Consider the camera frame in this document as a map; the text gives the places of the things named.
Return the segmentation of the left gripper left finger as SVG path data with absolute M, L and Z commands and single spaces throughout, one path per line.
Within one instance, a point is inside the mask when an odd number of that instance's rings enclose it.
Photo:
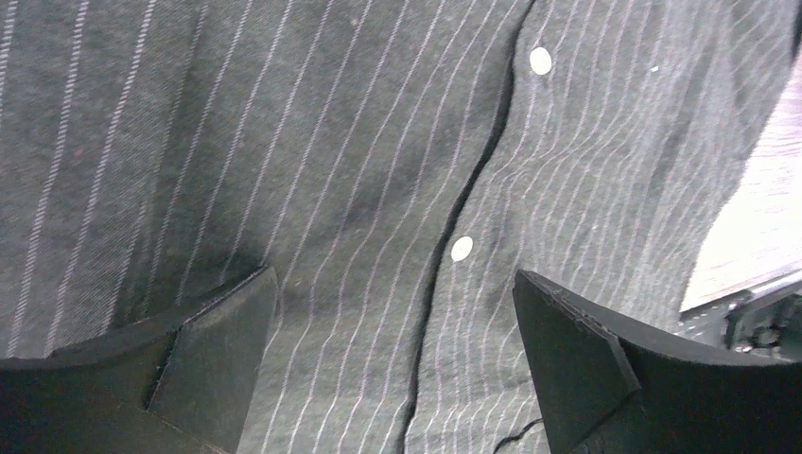
M 5 453 L 234 453 L 277 299 L 271 268 L 143 321 L 1 363 Z

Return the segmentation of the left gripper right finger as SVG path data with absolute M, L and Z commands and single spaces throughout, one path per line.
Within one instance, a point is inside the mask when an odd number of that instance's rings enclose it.
M 553 453 L 797 453 L 801 360 L 690 340 L 531 271 L 518 326 Z

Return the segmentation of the black pinstriped shirt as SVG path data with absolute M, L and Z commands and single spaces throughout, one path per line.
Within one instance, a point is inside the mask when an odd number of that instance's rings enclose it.
M 518 270 L 674 328 L 797 1 L 5 1 L 1 355 L 268 266 L 242 453 L 544 453 Z

